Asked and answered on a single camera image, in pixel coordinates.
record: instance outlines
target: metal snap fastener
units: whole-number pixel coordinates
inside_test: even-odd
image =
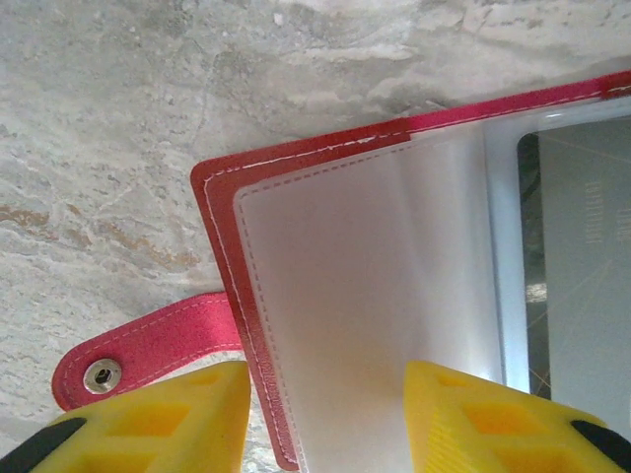
[[[120,382],[122,369],[109,358],[92,363],[83,375],[83,385],[93,394],[105,394],[112,391]]]

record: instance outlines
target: card holder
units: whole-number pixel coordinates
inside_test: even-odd
[[[195,168],[281,466],[411,471],[412,359],[528,390],[510,137],[629,84],[626,71]]]

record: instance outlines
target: marble surface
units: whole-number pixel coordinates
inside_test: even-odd
[[[48,383],[67,350],[221,288],[195,163],[622,69],[631,51],[623,0],[0,11],[0,454],[58,414]],[[244,471],[277,471],[256,402]]]

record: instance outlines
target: wallet strap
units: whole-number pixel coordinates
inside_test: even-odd
[[[226,294],[202,294],[76,346],[59,362],[52,393],[67,411],[144,386],[205,355],[241,349]],[[104,393],[95,393],[84,381],[98,361],[120,370],[119,382]]]

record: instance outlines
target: stone texture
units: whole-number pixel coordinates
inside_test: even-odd
[[[0,453],[58,413],[67,350],[221,288],[195,163],[619,69],[631,51],[623,0],[0,9]],[[277,471],[256,402],[244,471]]]

